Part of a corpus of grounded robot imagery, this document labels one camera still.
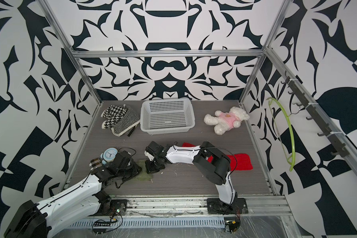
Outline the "green knitted scarf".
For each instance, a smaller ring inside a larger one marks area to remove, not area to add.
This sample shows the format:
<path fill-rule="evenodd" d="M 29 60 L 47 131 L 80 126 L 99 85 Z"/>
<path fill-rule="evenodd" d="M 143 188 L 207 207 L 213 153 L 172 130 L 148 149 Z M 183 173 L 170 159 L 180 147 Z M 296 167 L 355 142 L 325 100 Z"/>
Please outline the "green knitted scarf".
<path fill-rule="evenodd" d="M 147 173 L 145 160 L 138 160 L 136 164 L 141 167 L 141 172 L 131 179 L 131 182 L 136 181 L 152 181 L 152 174 Z"/>

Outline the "red knitted scarf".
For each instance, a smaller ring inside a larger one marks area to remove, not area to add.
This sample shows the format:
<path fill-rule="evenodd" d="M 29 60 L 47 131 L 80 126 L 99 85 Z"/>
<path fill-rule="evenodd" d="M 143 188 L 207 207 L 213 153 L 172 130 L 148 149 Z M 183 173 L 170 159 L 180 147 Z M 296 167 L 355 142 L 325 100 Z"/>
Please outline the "red knitted scarf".
<path fill-rule="evenodd" d="M 231 170 L 250 171 L 253 169 L 250 157 L 247 154 L 227 155 L 231 160 Z"/>

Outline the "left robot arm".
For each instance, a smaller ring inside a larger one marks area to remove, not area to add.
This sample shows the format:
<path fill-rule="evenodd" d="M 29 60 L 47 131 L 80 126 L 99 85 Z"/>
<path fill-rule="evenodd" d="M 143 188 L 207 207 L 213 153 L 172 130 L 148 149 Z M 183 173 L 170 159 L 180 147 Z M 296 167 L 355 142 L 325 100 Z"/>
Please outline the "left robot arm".
<path fill-rule="evenodd" d="M 68 189 L 41 200 L 29 200 L 17 210 L 4 233 L 6 238 L 52 238 L 82 218 L 97 213 L 110 201 L 104 189 L 114 183 L 121 186 L 136 177 L 142 168 L 127 151 L 119 152 L 110 162 L 92 160 L 89 174 Z"/>

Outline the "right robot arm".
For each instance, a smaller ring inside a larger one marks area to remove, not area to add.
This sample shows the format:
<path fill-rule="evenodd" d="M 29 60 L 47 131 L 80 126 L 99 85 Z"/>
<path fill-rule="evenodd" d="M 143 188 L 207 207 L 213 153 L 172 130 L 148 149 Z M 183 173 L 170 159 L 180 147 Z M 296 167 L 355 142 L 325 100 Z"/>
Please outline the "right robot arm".
<path fill-rule="evenodd" d="M 163 147 L 153 141 L 146 147 L 144 154 L 148 157 L 145 166 L 149 174 L 165 169 L 166 164 L 195 165 L 206 179 L 216 185 L 223 205 L 231 205 L 237 198 L 231 180 L 231 159 L 208 141 L 194 147 L 170 144 Z"/>

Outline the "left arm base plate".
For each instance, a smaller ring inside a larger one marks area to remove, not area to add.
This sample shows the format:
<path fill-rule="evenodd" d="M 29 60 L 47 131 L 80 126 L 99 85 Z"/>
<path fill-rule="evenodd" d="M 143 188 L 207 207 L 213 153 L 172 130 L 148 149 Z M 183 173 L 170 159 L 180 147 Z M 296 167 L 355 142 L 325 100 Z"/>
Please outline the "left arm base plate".
<path fill-rule="evenodd" d="M 113 215 L 120 213 L 124 215 L 127 211 L 128 200 L 127 199 L 110 199 L 104 203 L 101 209 L 103 215 Z"/>

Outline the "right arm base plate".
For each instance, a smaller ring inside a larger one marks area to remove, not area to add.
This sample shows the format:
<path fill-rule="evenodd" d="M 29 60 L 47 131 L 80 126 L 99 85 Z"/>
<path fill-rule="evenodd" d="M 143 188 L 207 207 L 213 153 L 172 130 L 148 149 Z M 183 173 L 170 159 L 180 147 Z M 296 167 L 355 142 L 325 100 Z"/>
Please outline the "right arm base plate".
<path fill-rule="evenodd" d="M 212 215 L 239 215 L 248 214 L 248 206 L 245 198 L 235 198 L 233 203 L 227 204 L 218 198 L 207 198 L 207 211 Z"/>

